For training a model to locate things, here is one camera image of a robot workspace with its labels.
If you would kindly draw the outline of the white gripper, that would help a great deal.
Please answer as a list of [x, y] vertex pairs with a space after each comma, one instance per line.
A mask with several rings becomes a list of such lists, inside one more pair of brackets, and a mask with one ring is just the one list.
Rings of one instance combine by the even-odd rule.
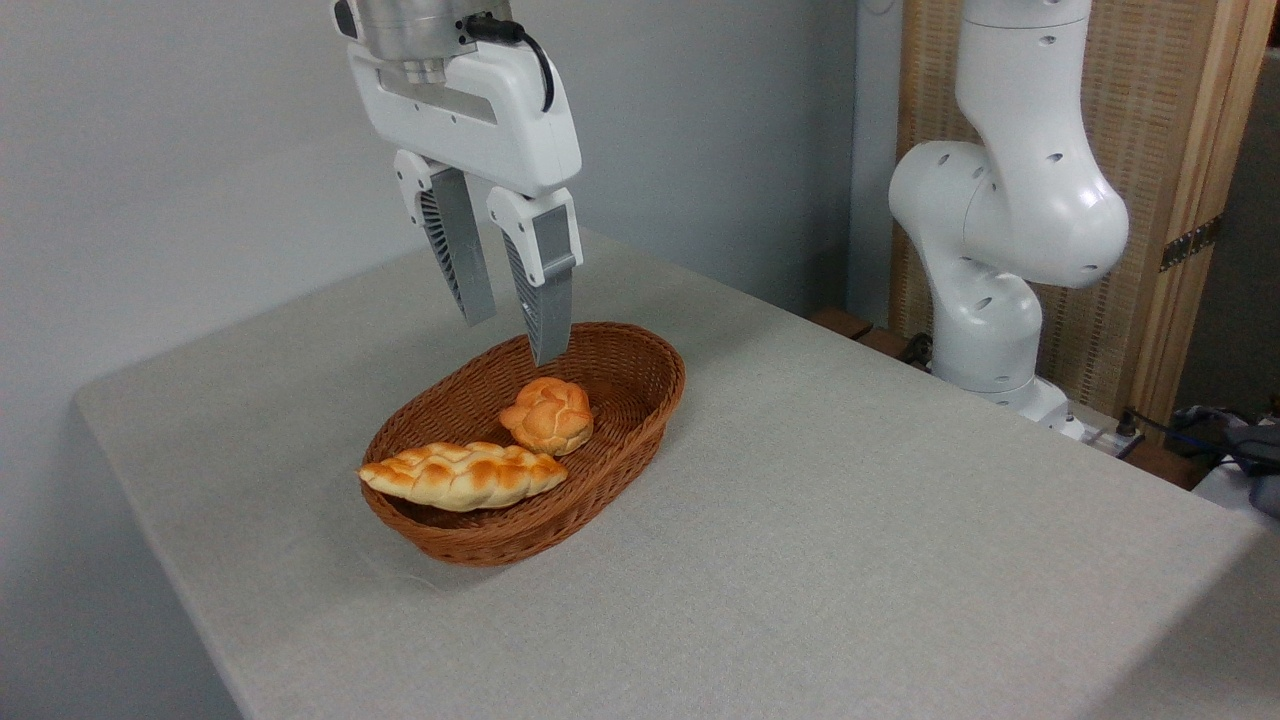
[[479, 44], [451, 59], [442, 85], [412, 85], [357, 44], [348, 59], [375, 131], [404, 149], [394, 169], [410, 220], [425, 231], [468, 325], [497, 310], [463, 172], [506, 187], [492, 188], [486, 208], [506, 242], [534, 361], [557, 359], [568, 347], [572, 272], [582, 264], [573, 199], [557, 190], [582, 167], [564, 91], [543, 110], [541, 68], [527, 47]]

